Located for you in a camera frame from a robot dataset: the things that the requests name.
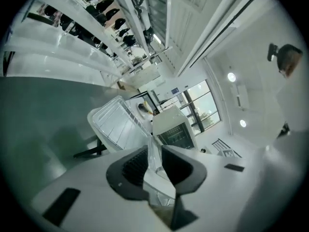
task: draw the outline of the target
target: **gray floor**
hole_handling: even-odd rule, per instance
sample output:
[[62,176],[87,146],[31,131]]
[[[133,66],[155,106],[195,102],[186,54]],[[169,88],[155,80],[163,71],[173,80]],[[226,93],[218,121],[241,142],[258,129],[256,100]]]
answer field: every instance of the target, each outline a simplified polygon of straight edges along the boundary
[[84,159],[95,136],[90,110],[127,91],[35,77],[0,78],[1,167],[17,198],[29,203],[48,183]]

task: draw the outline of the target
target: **white wall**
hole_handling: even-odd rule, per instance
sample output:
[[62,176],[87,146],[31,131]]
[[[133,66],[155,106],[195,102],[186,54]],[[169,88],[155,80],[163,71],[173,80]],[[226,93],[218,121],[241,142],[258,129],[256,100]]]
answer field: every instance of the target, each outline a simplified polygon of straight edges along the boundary
[[[289,105],[287,110],[292,115],[290,121],[294,128],[301,121],[302,129],[305,123],[309,123],[306,112],[309,107],[309,62],[302,36],[280,5],[271,9],[267,7],[266,10],[261,8],[256,16],[257,20],[237,28],[228,36],[228,40],[222,41],[220,45],[224,46],[208,60],[225,95],[233,133],[255,145],[265,146],[276,139],[287,120],[283,106]],[[279,47],[292,44],[304,52],[301,62],[288,80],[279,73],[276,59],[267,61],[270,43]],[[244,111],[235,106],[231,84],[226,77],[228,72],[234,72],[239,84],[247,88],[250,107]],[[286,85],[289,85],[289,90],[284,92],[285,96],[283,94],[281,100],[284,102],[278,101],[277,94],[281,89],[286,89]],[[241,119],[247,122],[245,129],[239,125]]]
[[139,88],[158,78],[159,76],[160,74],[158,72],[157,66],[155,64],[152,64],[148,68],[135,73],[127,80],[127,83],[135,88]]
[[225,142],[243,158],[249,158],[258,148],[258,146],[251,144],[236,134],[229,135],[223,121],[215,124],[203,133],[197,135],[195,139],[199,150],[206,148],[215,155],[217,155],[219,151],[212,145],[212,143],[218,139],[221,139],[223,142]]
[[[184,92],[206,79],[205,62],[200,60],[192,68],[186,70],[180,77],[167,78],[165,84],[155,88],[154,91],[159,100],[163,101]],[[171,91],[175,88],[178,88],[179,92],[172,94]]]
[[158,71],[160,73],[160,76],[162,76],[162,78],[166,79],[171,79],[173,78],[173,73],[170,71],[170,68],[166,65],[165,62],[161,62],[157,64],[158,67]]
[[165,82],[165,80],[163,79],[162,76],[159,76],[158,78],[156,78],[155,80],[150,81],[149,83],[142,85],[141,87],[139,87],[139,91],[145,92],[148,91],[150,92],[151,90],[154,90],[156,87],[162,85]]

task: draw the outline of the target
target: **white shelf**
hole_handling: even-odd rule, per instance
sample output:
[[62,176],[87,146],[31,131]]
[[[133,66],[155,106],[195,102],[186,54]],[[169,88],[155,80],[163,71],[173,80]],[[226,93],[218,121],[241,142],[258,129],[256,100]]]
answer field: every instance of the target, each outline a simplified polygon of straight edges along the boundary
[[149,56],[149,48],[148,48],[148,45],[147,45],[146,40],[145,40],[145,36],[144,36],[144,33],[143,33],[141,22],[140,22],[138,16],[136,15],[135,8],[134,8],[134,5],[132,3],[132,0],[124,0],[124,2],[126,3],[127,8],[126,8],[125,11],[123,11],[123,13],[124,14],[130,13],[130,16],[132,17],[133,22],[134,22],[134,24],[131,25],[131,27],[135,29],[134,31],[136,33],[138,33],[139,38],[141,40],[140,44],[144,48],[146,55]]
[[69,18],[77,22],[83,28],[88,30],[105,45],[107,45],[118,57],[126,63],[129,67],[133,68],[129,57],[124,50],[116,45],[116,41],[111,36],[105,33],[105,28],[93,18],[78,2],[75,0],[40,0],[43,1],[55,9],[61,11]]
[[4,49],[68,60],[121,77],[115,63],[98,49],[64,33],[61,28],[29,18],[14,29]]

